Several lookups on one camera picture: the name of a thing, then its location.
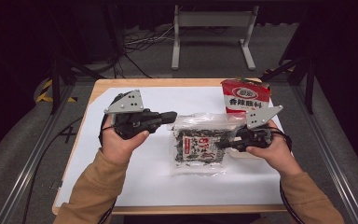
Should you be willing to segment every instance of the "person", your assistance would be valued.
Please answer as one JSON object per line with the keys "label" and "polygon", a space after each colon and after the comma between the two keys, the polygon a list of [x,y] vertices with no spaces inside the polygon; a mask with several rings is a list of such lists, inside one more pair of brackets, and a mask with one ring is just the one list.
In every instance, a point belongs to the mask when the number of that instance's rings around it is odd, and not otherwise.
{"label": "person", "polygon": [[[104,128],[109,127],[110,119]],[[273,121],[268,124],[277,128]],[[149,135],[144,131],[123,140],[114,129],[103,131],[102,147],[74,185],[69,203],[63,203],[54,223],[99,223],[121,193],[131,154]],[[341,214],[316,186],[289,151],[282,136],[274,134],[268,148],[247,147],[247,151],[263,158],[281,175],[287,201],[304,223],[344,223]],[[104,223],[109,223],[108,216]]]}

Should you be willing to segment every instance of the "metal rail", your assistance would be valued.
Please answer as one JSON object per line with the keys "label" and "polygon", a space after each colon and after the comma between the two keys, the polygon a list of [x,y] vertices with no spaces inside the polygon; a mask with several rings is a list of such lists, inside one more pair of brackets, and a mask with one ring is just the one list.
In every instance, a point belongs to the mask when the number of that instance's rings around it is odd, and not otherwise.
{"label": "metal rail", "polygon": [[336,188],[339,195],[342,198],[342,201],[345,204],[345,207],[348,210],[348,213],[351,216],[353,223],[358,223],[358,203],[354,198],[353,193],[351,192],[350,185],[348,183],[347,177],[339,168],[336,159],[330,149],[330,146],[327,144],[327,141],[324,138],[324,135],[321,131],[321,128],[316,120],[316,118],[308,113],[306,105],[303,102],[304,94],[301,91],[299,86],[292,86],[293,93],[301,106],[302,112],[306,115],[307,122],[310,125],[313,135],[319,144],[319,150],[324,160],[324,163],[327,166],[327,169],[333,178]]}
{"label": "metal rail", "polygon": [[45,128],[40,134],[39,139],[37,140],[34,149],[31,152],[30,157],[28,158],[28,161],[22,168],[22,171],[20,172],[12,191],[10,192],[4,206],[0,211],[0,224],[8,223],[10,221],[13,212],[15,211],[17,205],[20,202],[23,192],[27,188],[28,183],[34,175],[36,165],[38,164],[39,160],[42,159],[43,151],[50,136],[50,133],[62,112],[62,109],[66,103],[66,99],[70,97],[73,88],[73,86],[64,86],[62,90],[61,103],[57,108],[57,111],[53,115],[50,115],[50,117],[48,118],[48,122],[46,123]]}

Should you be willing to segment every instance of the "hand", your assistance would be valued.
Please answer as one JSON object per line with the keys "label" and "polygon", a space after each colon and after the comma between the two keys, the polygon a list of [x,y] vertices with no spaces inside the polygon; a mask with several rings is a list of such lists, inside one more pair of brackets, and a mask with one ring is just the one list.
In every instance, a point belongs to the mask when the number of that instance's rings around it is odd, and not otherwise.
{"label": "hand", "polygon": [[[268,122],[268,126],[278,128],[272,120]],[[247,147],[246,151],[254,156],[265,159],[281,176],[296,175],[303,172],[296,159],[290,153],[283,136],[279,134],[273,134],[272,143],[268,148]]]}
{"label": "hand", "polygon": [[[108,116],[103,128],[110,126],[111,117]],[[132,139],[123,140],[114,128],[103,131],[102,153],[110,161],[118,164],[125,164],[130,161],[133,150],[140,146],[149,135],[148,131],[138,133]]]}

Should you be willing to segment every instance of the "clear plastic packaging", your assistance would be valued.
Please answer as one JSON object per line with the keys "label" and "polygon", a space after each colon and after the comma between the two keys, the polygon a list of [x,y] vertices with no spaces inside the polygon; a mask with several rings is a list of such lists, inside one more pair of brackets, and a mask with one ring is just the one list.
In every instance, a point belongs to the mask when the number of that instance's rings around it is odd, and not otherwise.
{"label": "clear plastic packaging", "polygon": [[222,174],[225,172],[225,148],[215,142],[233,140],[245,125],[243,114],[199,113],[178,116],[168,125],[171,133],[171,173]]}

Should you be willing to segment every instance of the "sleeve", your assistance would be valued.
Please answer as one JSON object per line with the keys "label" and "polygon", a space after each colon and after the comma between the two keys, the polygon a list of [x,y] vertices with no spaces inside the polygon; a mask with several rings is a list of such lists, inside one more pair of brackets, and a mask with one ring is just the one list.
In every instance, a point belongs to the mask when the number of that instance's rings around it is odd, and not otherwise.
{"label": "sleeve", "polygon": [[76,181],[69,203],[62,204],[54,223],[98,223],[121,193],[127,167],[128,164],[108,160],[98,150],[94,162]]}
{"label": "sleeve", "polygon": [[341,214],[307,173],[285,176],[281,182],[287,201],[304,223],[344,223]]}

